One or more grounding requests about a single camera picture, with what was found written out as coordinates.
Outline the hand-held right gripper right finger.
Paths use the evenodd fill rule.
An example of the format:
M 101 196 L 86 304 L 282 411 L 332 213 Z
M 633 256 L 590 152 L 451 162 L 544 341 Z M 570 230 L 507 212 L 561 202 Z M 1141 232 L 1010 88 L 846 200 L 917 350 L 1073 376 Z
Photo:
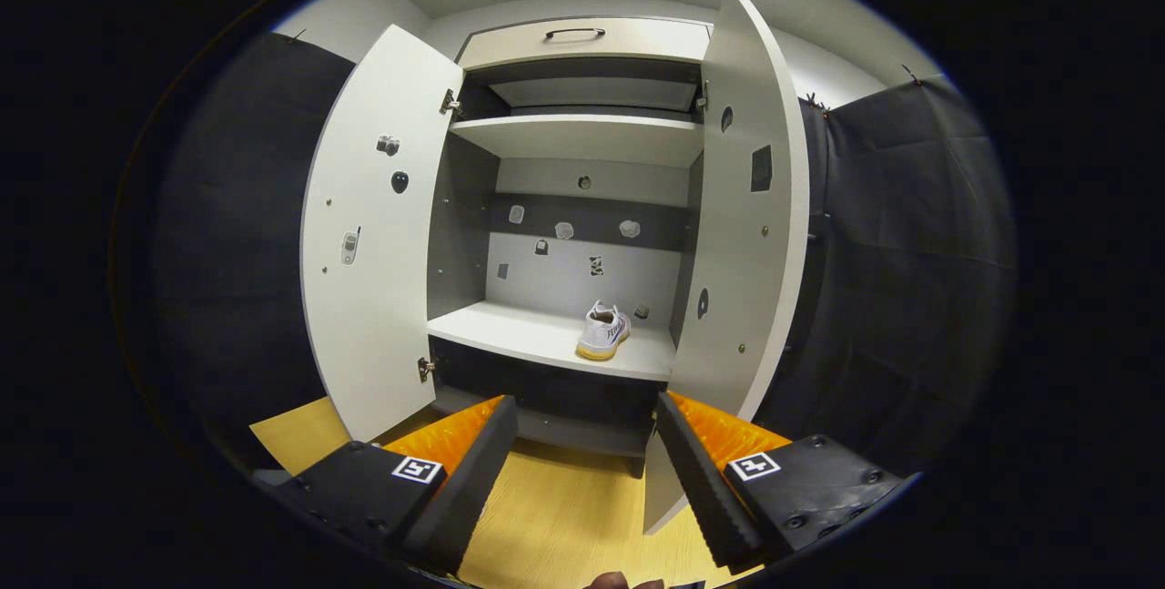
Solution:
M 675 391 L 656 431 L 713 561 L 778 572 L 828 549 L 919 482 L 820 434 L 789 440 Z

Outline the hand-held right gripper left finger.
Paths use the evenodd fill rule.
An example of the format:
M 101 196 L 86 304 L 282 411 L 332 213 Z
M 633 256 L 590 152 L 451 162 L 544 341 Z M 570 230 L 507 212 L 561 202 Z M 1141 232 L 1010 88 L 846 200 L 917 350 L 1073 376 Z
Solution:
M 273 498 L 366 556 L 456 574 L 517 431 L 499 395 L 391 443 L 343 443 Z

